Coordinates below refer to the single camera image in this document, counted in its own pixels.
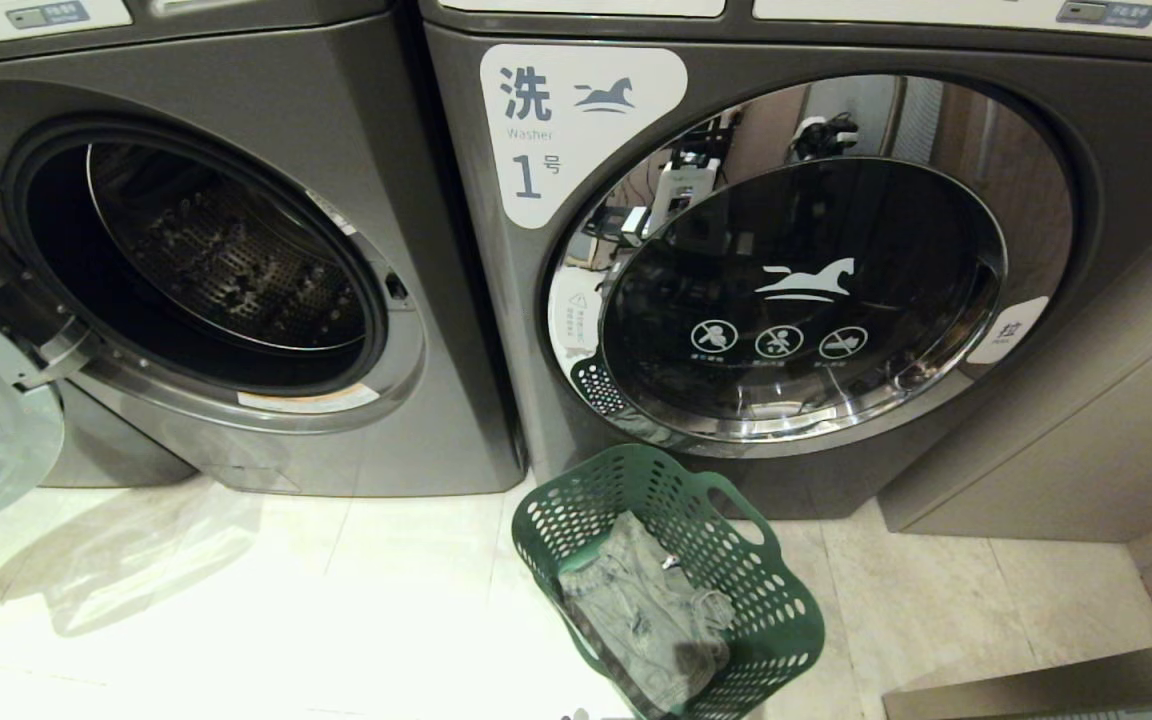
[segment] laundry basket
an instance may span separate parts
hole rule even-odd
[[[717,491],[753,521],[763,536],[742,538],[708,500]],[[614,659],[567,614],[558,569],[573,553],[599,543],[621,511],[631,510],[673,555],[696,588],[732,598],[736,619],[723,634],[732,660],[675,714],[627,692]],[[554,602],[585,661],[617,682],[639,717],[736,720],[814,665],[824,647],[824,619],[812,593],[781,559],[767,521],[718,473],[689,473],[654,447],[622,445],[535,488],[513,514],[513,544],[532,578]]]

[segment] clothing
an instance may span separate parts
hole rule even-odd
[[[631,511],[622,511],[589,564],[559,571],[564,602],[594,646],[621,667],[641,696],[662,712],[681,708],[727,665],[721,631],[735,617],[732,599],[692,588],[682,568],[662,568],[669,553]]]

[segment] closed washer door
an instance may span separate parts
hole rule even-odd
[[[833,78],[664,143],[564,238],[559,369],[700,455],[821,450],[940,406],[1033,327],[1069,255],[1064,166],[1011,103]]]

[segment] chinese character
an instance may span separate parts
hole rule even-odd
[[[507,82],[500,83],[500,90],[509,96],[509,105],[503,109],[507,118],[524,119],[535,111],[536,119],[548,120],[553,113],[545,108],[545,100],[550,99],[550,91],[541,90],[545,85],[545,76],[538,76],[536,68],[528,65],[526,68],[500,68],[500,74],[507,79],[513,79],[513,85]]]

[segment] gray washing machine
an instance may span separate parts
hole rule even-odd
[[[0,0],[0,343],[38,366],[8,381],[236,488],[517,483],[419,40],[384,0]]]
[[[840,518],[1152,242],[1152,3],[420,8],[541,480]]]

